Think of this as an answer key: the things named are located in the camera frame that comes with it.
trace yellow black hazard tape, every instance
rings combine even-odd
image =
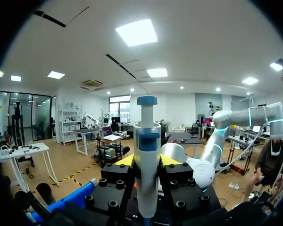
[[[84,168],[84,169],[82,169],[82,170],[80,170],[80,171],[77,171],[76,173],[74,173],[74,174],[72,174],[72,175],[70,175],[70,176],[68,176],[68,177],[66,177],[66,178],[64,178],[64,179],[62,179],[62,180],[59,180],[58,182],[61,183],[61,182],[65,181],[65,180],[72,179],[72,180],[75,181],[78,185],[83,186],[80,182],[76,181],[76,180],[73,178],[73,176],[78,175],[79,173],[82,173],[82,172],[85,171],[86,169],[89,169],[90,167],[95,166],[95,165],[96,165],[96,163],[94,163],[94,164],[92,164],[92,165],[90,165],[90,166],[88,166],[88,167],[86,167],[86,168]]]
[[[78,182],[76,179],[74,179],[73,177],[71,177],[71,179],[72,179],[73,181],[75,181],[79,186],[83,187],[83,185],[82,185],[80,182]]]

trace tripod stand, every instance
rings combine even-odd
[[[19,105],[20,102],[17,102],[17,105],[14,106],[15,114],[11,116],[11,125],[13,130],[15,146],[25,145],[23,115],[21,115]]]

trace wooden floor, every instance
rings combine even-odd
[[[44,140],[43,143],[45,143],[50,148],[50,158],[58,180],[62,180],[88,166],[91,167],[73,176],[73,178],[77,182],[85,185],[92,178],[96,178],[97,180],[101,178],[101,168],[98,164],[95,164],[95,160],[91,157],[95,149],[95,143],[90,144],[88,146],[88,156],[77,153],[75,150],[75,144],[63,146],[61,144],[56,143],[55,139]],[[124,146],[130,147],[130,152],[128,153],[129,155],[133,154],[134,143],[132,139],[124,140],[122,141],[122,144]],[[203,147],[204,145],[199,148],[199,155],[201,155]],[[258,149],[254,149],[254,153],[250,162],[250,170],[244,176],[232,170],[227,174],[220,174],[215,177],[213,187],[216,191],[218,198],[220,199],[221,205],[225,206],[227,210],[230,210],[233,206],[240,202],[245,182],[247,178],[249,178],[249,176],[252,175],[254,172],[255,164],[258,160],[261,148],[262,146],[258,147]],[[222,154],[224,161],[227,161],[229,149],[230,144],[226,142],[224,146],[224,153]],[[186,147],[186,153],[188,154],[188,156],[192,157],[194,155],[194,148]],[[240,150],[236,150],[234,153],[234,157],[239,155],[240,153]],[[33,160],[35,162],[34,168],[31,167],[30,162],[28,161],[21,162],[19,164],[22,172],[25,172],[25,168],[28,165],[30,173],[34,176],[33,179],[30,179],[28,176],[24,175],[24,178],[27,181],[30,190],[35,191],[39,183],[47,183],[49,185],[53,184],[54,182],[48,176],[42,154],[34,154]],[[235,163],[235,165],[239,166],[240,168],[243,168],[244,164],[245,161],[237,161]],[[11,181],[16,180],[9,163],[3,164],[3,173],[4,175],[9,176],[11,178]],[[234,184],[238,184],[241,189],[233,190],[232,188],[229,188],[229,184],[231,182]],[[51,189],[55,199],[60,200],[75,191],[76,189],[78,189],[79,187],[80,186],[75,181],[67,179],[63,182],[60,182],[60,187],[52,186]],[[17,191],[19,191],[19,189],[20,187],[16,185],[11,186],[12,194],[15,194]],[[46,206],[45,202],[38,193],[35,193],[34,195],[42,205]]]

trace white face mask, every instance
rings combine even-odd
[[[273,141],[272,141],[272,142],[271,142],[271,145],[270,145],[270,154],[271,154],[272,156],[278,156],[278,155],[280,154],[280,152],[281,152],[281,148],[282,148],[282,146],[280,146],[280,149],[279,149],[278,152],[273,152]]]

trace glass partition wall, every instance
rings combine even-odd
[[[7,136],[10,144],[15,143],[12,116],[15,115],[17,102],[19,102],[20,114],[23,116],[25,144],[52,138],[50,96],[0,92],[0,132],[2,139]]]

